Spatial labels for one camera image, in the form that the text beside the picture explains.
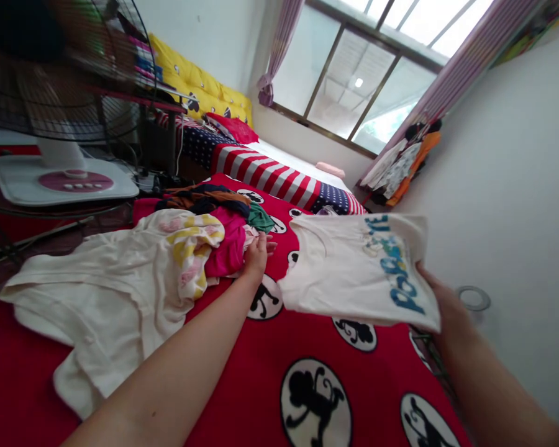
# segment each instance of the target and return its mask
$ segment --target electric fan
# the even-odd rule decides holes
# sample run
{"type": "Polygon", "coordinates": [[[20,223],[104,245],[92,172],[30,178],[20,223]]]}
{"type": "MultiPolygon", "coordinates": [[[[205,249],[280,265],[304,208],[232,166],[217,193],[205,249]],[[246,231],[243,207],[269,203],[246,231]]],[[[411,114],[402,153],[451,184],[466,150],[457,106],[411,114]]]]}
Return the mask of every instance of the electric fan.
{"type": "Polygon", "coordinates": [[[0,128],[38,137],[41,153],[0,156],[7,200],[46,206],[139,193],[127,173],[86,159],[78,143],[137,128],[139,105],[104,92],[155,95],[146,36],[132,0],[0,0],[0,128]]]}

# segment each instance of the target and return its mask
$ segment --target window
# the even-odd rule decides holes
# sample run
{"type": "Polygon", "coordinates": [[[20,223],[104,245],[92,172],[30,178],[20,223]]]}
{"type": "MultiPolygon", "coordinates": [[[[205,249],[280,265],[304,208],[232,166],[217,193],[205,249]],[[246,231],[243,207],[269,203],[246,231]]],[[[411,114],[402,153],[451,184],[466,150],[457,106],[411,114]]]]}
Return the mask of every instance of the window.
{"type": "Polygon", "coordinates": [[[274,108],[379,154],[493,0],[307,0],[274,108]]]}

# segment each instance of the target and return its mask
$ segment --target green clothing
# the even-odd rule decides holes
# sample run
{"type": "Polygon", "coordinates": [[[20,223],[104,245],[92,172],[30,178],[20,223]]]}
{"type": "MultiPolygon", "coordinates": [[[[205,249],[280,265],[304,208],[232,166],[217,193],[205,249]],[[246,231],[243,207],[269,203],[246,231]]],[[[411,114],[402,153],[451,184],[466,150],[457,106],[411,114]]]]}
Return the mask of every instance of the green clothing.
{"type": "Polygon", "coordinates": [[[275,222],[271,220],[269,214],[261,208],[261,205],[255,202],[250,203],[250,214],[248,215],[247,223],[251,227],[267,234],[269,234],[271,229],[275,226],[275,222]]]}

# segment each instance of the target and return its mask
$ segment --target person's left hand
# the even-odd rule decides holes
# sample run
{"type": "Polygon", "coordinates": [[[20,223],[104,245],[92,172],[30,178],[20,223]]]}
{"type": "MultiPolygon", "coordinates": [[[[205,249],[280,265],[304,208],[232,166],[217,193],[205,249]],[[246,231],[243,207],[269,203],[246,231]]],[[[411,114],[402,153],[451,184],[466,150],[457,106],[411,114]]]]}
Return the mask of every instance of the person's left hand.
{"type": "Polygon", "coordinates": [[[270,236],[259,232],[259,236],[250,244],[244,256],[244,275],[249,275],[257,281],[263,280],[267,257],[271,256],[278,246],[276,242],[269,242],[270,239],[270,236]]]}

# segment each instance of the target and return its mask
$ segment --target hand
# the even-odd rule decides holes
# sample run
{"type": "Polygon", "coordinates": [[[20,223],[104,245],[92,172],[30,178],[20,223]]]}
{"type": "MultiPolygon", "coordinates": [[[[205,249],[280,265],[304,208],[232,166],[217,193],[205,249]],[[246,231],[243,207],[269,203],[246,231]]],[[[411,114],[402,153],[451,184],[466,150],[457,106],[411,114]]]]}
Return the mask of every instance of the hand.
{"type": "Polygon", "coordinates": [[[249,275],[258,282],[263,279],[267,257],[271,256],[278,246],[277,242],[270,242],[271,238],[272,236],[259,232],[259,236],[250,244],[244,256],[244,275],[249,275]]]}
{"type": "Polygon", "coordinates": [[[416,264],[416,270],[429,283],[439,304],[441,334],[436,336],[435,340],[461,340],[465,335],[473,332],[474,326],[470,315],[455,292],[426,271],[422,263],[416,264]]]}

